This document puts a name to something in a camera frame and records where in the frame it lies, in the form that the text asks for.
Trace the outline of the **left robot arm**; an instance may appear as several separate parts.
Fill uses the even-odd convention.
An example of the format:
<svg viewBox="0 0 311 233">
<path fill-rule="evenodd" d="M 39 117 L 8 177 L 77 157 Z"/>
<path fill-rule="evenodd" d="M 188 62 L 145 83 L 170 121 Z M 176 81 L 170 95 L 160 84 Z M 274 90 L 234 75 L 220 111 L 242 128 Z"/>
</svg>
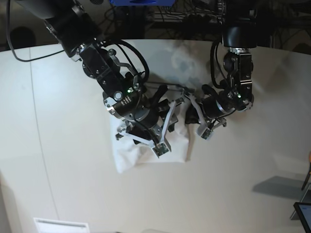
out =
<svg viewBox="0 0 311 233">
<path fill-rule="evenodd" d="M 254 102 L 253 61 L 250 49 L 257 46 L 256 2 L 254 0 L 195 0 L 193 5 L 209 11 L 221 29 L 210 50 L 212 86 L 202 85 L 206 98 L 195 101 L 186 111 L 186 124 L 211 124 Z"/>
</svg>

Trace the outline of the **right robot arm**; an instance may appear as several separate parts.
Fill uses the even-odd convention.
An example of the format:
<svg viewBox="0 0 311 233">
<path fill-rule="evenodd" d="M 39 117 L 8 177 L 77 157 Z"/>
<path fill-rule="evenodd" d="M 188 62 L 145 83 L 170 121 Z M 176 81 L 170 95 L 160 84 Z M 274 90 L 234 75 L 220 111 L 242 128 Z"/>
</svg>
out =
<svg viewBox="0 0 311 233">
<path fill-rule="evenodd" d="M 19 4 L 44 21 L 69 58 L 82 61 L 85 74 L 103 89 L 107 111 L 125 124 L 117 138 L 160 147 L 173 129 L 174 104 L 164 98 L 161 84 L 149 96 L 150 70 L 142 54 L 123 40 L 106 40 L 102 31 L 76 0 L 21 0 Z"/>
</svg>

